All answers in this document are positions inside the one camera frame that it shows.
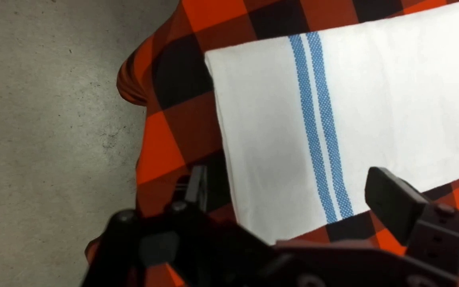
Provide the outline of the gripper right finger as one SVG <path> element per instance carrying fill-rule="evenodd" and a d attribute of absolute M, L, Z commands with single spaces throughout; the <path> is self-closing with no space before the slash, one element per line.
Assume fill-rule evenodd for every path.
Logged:
<path fill-rule="evenodd" d="M 436 203 L 388 169 L 371 167 L 365 201 L 406 248 L 393 252 L 355 243 L 286 246 L 280 287 L 458 287 L 459 210 Z"/>

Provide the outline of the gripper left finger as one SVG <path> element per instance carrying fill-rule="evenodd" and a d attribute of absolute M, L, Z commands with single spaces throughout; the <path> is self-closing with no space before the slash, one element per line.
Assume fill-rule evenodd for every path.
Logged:
<path fill-rule="evenodd" d="M 294 287 L 281 256 L 231 221 L 206 214 L 207 168 L 193 167 L 176 183 L 158 216 L 134 209 L 108 220 L 81 287 L 130 287 L 145 282 L 151 267 L 167 263 L 189 287 Z"/>

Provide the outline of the orange and black checked tablecloth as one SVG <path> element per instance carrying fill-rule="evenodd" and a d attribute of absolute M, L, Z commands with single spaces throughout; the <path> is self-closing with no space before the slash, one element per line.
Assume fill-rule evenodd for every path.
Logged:
<path fill-rule="evenodd" d="M 179 178 L 189 176 L 195 166 L 205 166 L 206 214 L 217 222 L 236 223 L 281 256 L 287 256 L 286 246 L 347 243 L 402 256 L 406 248 L 370 207 L 361 214 L 273 244 L 237 222 L 214 82 L 205 54 L 254 41 L 397 18 L 456 2 L 459 0 L 180 0 L 171 17 L 129 55 L 117 76 L 120 96 L 147 109 L 135 167 L 138 215 L 148 218 L 162 214 L 173 200 Z M 459 179 L 417 190 L 436 203 L 459 210 Z M 132 281 L 130 287 L 189 285 L 164 263 L 151 267 L 144 283 Z"/>

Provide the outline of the white towel with blue stripes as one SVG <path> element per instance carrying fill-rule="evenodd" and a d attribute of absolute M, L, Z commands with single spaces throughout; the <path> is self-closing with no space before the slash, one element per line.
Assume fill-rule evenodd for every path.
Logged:
<path fill-rule="evenodd" d="M 459 2 L 208 51 L 235 218 L 266 243 L 369 210 L 368 169 L 459 179 Z"/>

